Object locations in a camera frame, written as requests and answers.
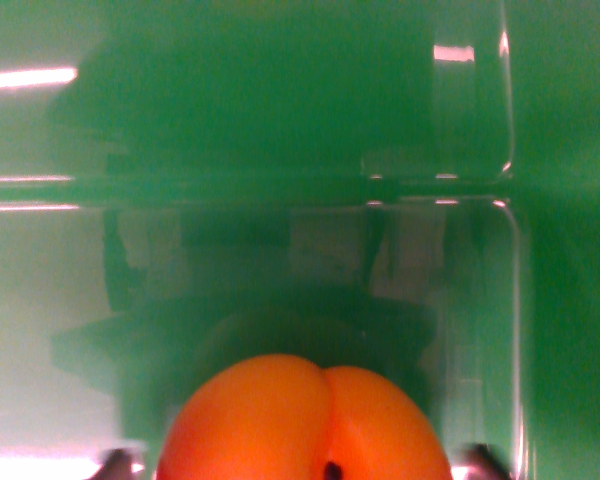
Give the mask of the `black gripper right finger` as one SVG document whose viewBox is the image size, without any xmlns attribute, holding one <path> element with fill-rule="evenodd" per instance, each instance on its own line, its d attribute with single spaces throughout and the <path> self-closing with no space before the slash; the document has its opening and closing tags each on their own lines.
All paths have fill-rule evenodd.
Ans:
<svg viewBox="0 0 600 480">
<path fill-rule="evenodd" d="M 511 468 L 488 444 L 467 444 L 452 460 L 452 478 L 455 480 L 514 478 Z"/>
</svg>

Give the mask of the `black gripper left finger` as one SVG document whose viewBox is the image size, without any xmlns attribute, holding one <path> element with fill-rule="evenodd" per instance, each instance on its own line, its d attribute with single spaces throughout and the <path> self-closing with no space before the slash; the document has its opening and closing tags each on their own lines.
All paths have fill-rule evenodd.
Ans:
<svg viewBox="0 0 600 480">
<path fill-rule="evenodd" d="M 100 454 L 89 480 L 137 480 L 147 474 L 146 452 L 140 446 L 116 447 Z"/>
</svg>

